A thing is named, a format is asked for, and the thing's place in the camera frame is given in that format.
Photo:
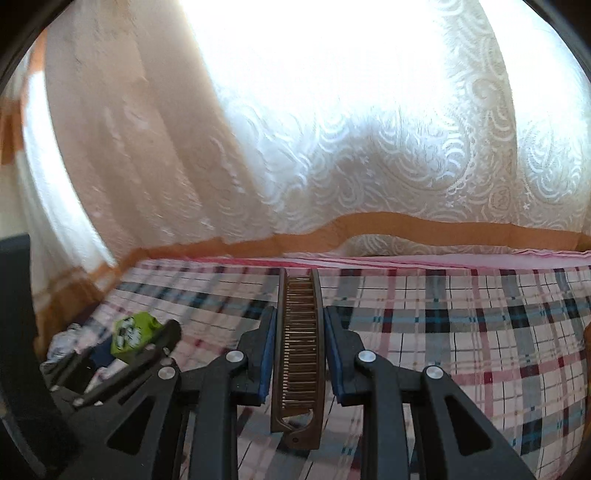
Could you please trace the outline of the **cream lace curtain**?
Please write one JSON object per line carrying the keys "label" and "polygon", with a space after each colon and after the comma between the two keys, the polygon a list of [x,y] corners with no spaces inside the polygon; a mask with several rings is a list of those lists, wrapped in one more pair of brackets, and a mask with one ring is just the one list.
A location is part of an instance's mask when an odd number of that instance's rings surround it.
{"label": "cream lace curtain", "polygon": [[41,333],[135,260],[590,246],[590,81],[523,1],[5,1]]}

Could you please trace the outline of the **brown folding comb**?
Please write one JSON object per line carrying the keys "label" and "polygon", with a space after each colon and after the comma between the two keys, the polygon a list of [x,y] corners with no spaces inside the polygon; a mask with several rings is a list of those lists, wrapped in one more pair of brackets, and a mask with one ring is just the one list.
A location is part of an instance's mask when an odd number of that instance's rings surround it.
{"label": "brown folding comb", "polygon": [[270,430],[295,450],[315,450],[325,409],[325,320],[318,272],[280,274]]}

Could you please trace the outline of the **green toy cube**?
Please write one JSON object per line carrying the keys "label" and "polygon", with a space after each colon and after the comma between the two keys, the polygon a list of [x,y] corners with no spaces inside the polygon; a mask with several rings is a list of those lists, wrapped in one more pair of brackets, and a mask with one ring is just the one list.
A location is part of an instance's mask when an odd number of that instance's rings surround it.
{"label": "green toy cube", "polygon": [[148,312],[138,312],[118,320],[112,330],[111,355],[130,363],[162,328],[163,324]]}

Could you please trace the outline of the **plaid bed sheet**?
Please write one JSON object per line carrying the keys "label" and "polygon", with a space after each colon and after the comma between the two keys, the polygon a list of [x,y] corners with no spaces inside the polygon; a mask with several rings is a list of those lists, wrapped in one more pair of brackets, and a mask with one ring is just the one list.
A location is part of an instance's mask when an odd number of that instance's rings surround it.
{"label": "plaid bed sheet", "polygon": [[146,311],[181,324],[183,370],[235,347],[276,302],[280,270],[317,269],[325,305],[394,365],[442,367],[539,479],[558,478],[585,428],[588,255],[144,260],[91,314],[90,342]]}

